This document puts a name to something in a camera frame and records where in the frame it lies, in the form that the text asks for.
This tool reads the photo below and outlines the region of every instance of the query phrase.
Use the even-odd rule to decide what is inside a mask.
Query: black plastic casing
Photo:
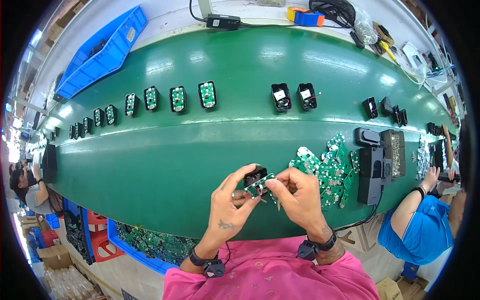
[[[276,93],[280,90],[283,90],[285,92],[285,97],[282,98],[282,99],[279,99],[278,101],[288,99],[288,104],[286,106],[285,105],[280,105],[278,103],[278,101],[275,99],[275,96],[273,95],[274,93]],[[288,90],[288,86],[287,86],[286,83],[272,84],[272,98],[273,98],[273,102],[275,104],[275,108],[277,109],[277,111],[286,111],[287,109],[292,108],[292,100],[290,98],[290,91]]]

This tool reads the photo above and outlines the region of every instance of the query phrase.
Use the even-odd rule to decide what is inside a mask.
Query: wrist strap
[[[423,189],[421,187],[416,187],[412,190],[413,191],[419,191],[420,192],[420,195],[421,195],[421,199],[423,200],[423,198],[425,197],[425,193],[423,192]]]

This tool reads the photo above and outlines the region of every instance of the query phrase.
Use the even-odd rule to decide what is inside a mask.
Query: stacked circuit boards
[[[116,223],[118,237],[143,252],[147,258],[159,258],[162,261],[180,266],[188,251],[195,247],[200,239],[191,239],[169,235],[146,229]]]
[[[350,188],[358,174],[358,155],[348,150],[344,143],[345,137],[337,134],[327,142],[328,150],[318,158],[307,147],[300,147],[297,158],[288,166],[297,168],[305,174],[318,178],[322,210],[328,211],[339,203],[344,208],[350,195]]]

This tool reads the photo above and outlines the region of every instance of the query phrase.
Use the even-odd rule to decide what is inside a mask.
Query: tattoo
[[[235,229],[235,225],[233,223],[224,223],[222,220],[218,223],[218,228],[222,229]]]

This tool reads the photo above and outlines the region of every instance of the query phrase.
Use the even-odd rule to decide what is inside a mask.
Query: plastic bag
[[[365,45],[373,45],[378,41],[378,33],[373,28],[372,19],[368,12],[360,8],[357,4],[350,2],[355,9],[355,32],[359,36],[360,41]]]
[[[259,6],[282,7],[287,0],[257,0]]]

